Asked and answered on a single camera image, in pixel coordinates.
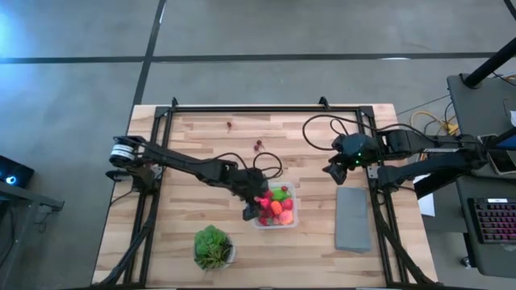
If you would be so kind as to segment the black aluminium table frame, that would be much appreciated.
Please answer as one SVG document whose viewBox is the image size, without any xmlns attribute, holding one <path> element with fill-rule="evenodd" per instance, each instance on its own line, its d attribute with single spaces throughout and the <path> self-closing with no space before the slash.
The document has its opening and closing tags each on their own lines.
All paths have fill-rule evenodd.
<svg viewBox="0 0 516 290">
<path fill-rule="evenodd" d="M 167 170 L 155 229 L 117 289 L 375 288 L 400 280 L 397 256 L 375 229 L 369 231 L 369 252 L 335 249 L 337 187 L 323 171 L 329 159 L 323 146 L 335 135 L 325 113 L 346 118 L 350 132 L 357 121 L 386 126 L 397 120 L 390 104 L 333 105 L 328 111 L 320 105 L 136 106 L 130 135 L 199 159 L 225 155 L 268 172 L 282 164 L 282 180 L 295 187 L 298 224 L 259 230 L 242 219 L 243 203 L 227 190 Z M 259 155 L 257 140 L 265 146 Z M 235 261 L 221 271 L 206 272 L 194 262 L 194 235 L 209 225 L 225 231 L 236 247 Z"/>
</svg>

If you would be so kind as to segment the clear plastic tupperware container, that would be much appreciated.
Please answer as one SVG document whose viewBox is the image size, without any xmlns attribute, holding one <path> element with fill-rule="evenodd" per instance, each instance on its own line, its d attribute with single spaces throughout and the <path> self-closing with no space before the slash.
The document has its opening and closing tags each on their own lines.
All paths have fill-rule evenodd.
<svg viewBox="0 0 516 290">
<path fill-rule="evenodd" d="M 293 202 L 294 202 L 294 206 L 293 206 L 293 209 L 292 209 L 293 215 L 294 215 L 293 223 L 290 224 L 290 225 L 287 225 L 287 226 L 283 226 L 281 224 L 280 225 L 274 225 L 273 224 L 273 218 L 278 218 L 278 217 L 274 217 L 269 212 L 269 209 L 267 211 L 264 211 L 261 208 L 261 211 L 259 212 L 260 213 L 259 217 L 265 216 L 265 217 L 269 218 L 269 226 L 262 226 L 258 222 L 259 217 L 257 217 L 257 218 L 254 218 L 252 220 L 252 224 L 254 225 L 255 228 L 260 229 L 260 230 L 279 230 L 279 229 L 294 228 L 298 224 L 298 205 L 297 205 L 297 198 L 296 198 L 296 193 L 295 193 L 295 187 L 293 186 L 293 184 L 285 183 L 285 182 L 283 182 L 283 183 L 269 183 L 267 190 L 272 191 L 272 189 L 274 189 L 274 188 L 281 188 L 282 186 L 287 186 L 288 187 L 288 191 L 289 191 L 289 193 L 291 195 L 291 198 L 293 199 Z"/>
</svg>

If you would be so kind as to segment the smartphone in tan case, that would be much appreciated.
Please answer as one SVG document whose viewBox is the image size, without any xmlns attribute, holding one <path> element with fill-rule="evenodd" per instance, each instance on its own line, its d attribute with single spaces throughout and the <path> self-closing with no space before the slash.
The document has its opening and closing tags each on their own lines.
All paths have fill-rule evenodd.
<svg viewBox="0 0 516 290">
<path fill-rule="evenodd" d="M 516 151 L 516 134 L 503 138 L 497 135 L 486 135 L 481 137 L 481 140 L 488 149 L 493 170 L 497 174 L 516 173 L 516 161 L 510 154 L 510 151 Z"/>
</svg>

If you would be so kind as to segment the grey metal stand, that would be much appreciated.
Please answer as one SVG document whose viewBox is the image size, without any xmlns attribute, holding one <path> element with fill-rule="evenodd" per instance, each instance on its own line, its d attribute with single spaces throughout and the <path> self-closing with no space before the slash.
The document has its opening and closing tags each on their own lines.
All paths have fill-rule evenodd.
<svg viewBox="0 0 516 290">
<path fill-rule="evenodd" d="M 51 211 L 61 211 L 65 202 L 2 182 L 0 182 L 0 194 L 9 197 L 14 202 L 14 209 L 19 211 L 19 215 L 14 221 L 13 242 L 6 258 L 0 259 L 0 290 L 7 290 L 13 269 L 19 264 L 27 230 L 33 224 L 40 206 L 47 206 Z"/>
</svg>

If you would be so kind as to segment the green plant in white pot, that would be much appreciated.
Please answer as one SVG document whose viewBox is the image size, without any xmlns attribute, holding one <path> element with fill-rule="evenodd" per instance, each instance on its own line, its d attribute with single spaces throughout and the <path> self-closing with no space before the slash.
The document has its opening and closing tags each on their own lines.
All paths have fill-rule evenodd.
<svg viewBox="0 0 516 290">
<path fill-rule="evenodd" d="M 209 225 L 195 234 L 193 256 L 203 271 L 218 271 L 235 261 L 236 247 L 224 231 Z"/>
</svg>

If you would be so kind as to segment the black box with blue light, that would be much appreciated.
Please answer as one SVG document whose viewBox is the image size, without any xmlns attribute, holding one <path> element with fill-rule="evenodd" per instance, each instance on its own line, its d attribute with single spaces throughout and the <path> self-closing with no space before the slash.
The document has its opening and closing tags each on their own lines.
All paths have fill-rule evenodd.
<svg viewBox="0 0 516 290">
<path fill-rule="evenodd" d="M 0 155 L 0 181 L 25 189 L 34 175 L 34 170 Z"/>
</svg>

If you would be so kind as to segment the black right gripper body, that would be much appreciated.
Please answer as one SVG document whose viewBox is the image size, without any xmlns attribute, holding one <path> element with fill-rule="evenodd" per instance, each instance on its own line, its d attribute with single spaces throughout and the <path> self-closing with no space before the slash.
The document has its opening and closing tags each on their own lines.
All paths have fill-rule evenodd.
<svg viewBox="0 0 516 290">
<path fill-rule="evenodd" d="M 381 147 L 375 138 L 368 135 L 339 135 L 331 147 L 337 151 L 331 162 L 345 167 L 368 166 L 380 160 Z"/>
</svg>

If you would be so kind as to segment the black diagonal desk bar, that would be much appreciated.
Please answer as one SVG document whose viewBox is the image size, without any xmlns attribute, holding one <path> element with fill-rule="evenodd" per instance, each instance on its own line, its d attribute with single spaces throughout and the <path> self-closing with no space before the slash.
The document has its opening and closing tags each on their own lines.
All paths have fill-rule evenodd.
<svg viewBox="0 0 516 290">
<path fill-rule="evenodd" d="M 419 200 L 422 197 L 441 189 L 444 186 L 452 184 L 456 178 L 444 178 L 436 176 L 428 176 L 414 183 L 416 197 Z"/>
</svg>

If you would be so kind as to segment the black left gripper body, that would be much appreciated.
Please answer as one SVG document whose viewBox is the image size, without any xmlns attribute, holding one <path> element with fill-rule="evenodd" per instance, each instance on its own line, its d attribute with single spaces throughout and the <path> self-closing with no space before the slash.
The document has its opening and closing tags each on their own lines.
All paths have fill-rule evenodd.
<svg viewBox="0 0 516 290">
<path fill-rule="evenodd" d="M 268 181 L 259 168 L 238 169 L 232 173 L 232 194 L 249 205 L 256 205 L 256 198 L 263 198 Z"/>
</svg>

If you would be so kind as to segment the white paper sheet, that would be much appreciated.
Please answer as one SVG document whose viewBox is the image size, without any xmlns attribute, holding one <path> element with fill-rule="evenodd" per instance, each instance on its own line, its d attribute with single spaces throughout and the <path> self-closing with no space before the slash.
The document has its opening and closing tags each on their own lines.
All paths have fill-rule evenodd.
<svg viewBox="0 0 516 290">
<path fill-rule="evenodd" d="M 435 216 L 435 202 L 433 193 L 429 193 L 424 197 L 420 197 L 418 199 L 418 205 L 422 216 Z"/>
</svg>

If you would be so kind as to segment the black round pole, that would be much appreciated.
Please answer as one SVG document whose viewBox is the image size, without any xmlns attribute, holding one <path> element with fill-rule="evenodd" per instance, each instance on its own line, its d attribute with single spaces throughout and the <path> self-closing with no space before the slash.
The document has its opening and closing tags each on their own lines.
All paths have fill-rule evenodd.
<svg viewBox="0 0 516 290">
<path fill-rule="evenodd" d="M 463 84 L 475 89 L 485 78 L 494 73 L 498 68 L 505 64 L 510 58 L 516 55 L 516 37 L 514 37 L 508 44 L 496 52 L 493 56 L 487 59 L 480 67 L 478 67 L 471 74 L 460 75 Z"/>
</svg>

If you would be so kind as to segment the grey desk top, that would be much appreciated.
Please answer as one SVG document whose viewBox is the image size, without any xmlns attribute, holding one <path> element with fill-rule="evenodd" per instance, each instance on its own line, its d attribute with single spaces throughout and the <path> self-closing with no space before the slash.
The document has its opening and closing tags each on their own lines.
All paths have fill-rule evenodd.
<svg viewBox="0 0 516 290">
<path fill-rule="evenodd" d="M 478 87 L 465 86 L 460 76 L 447 78 L 460 132 L 466 135 L 502 135 L 513 129 L 516 87 L 498 78 L 484 79 Z"/>
<path fill-rule="evenodd" d="M 482 275 L 516 278 L 516 244 L 481 244 L 469 211 L 469 198 L 516 198 L 516 180 L 465 176 L 456 186 L 467 228 L 466 245 L 473 267 Z"/>
</svg>

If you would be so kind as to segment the grey tupperware lid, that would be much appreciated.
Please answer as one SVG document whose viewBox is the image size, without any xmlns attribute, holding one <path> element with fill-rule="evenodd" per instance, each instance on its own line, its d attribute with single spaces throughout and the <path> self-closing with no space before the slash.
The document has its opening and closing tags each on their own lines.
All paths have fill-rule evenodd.
<svg viewBox="0 0 516 290">
<path fill-rule="evenodd" d="M 340 187 L 336 193 L 335 249 L 358 254 L 372 249 L 364 188 Z"/>
</svg>

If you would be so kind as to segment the backlit black keyboard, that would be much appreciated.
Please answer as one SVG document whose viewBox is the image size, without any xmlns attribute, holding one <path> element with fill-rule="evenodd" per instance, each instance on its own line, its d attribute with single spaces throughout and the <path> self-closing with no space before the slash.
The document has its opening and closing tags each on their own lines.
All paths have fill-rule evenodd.
<svg viewBox="0 0 516 290">
<path fill-rule="evenodd" d="M 516 198 L 469 198 L 481 244 L 516 244 Z"/>
</svg>

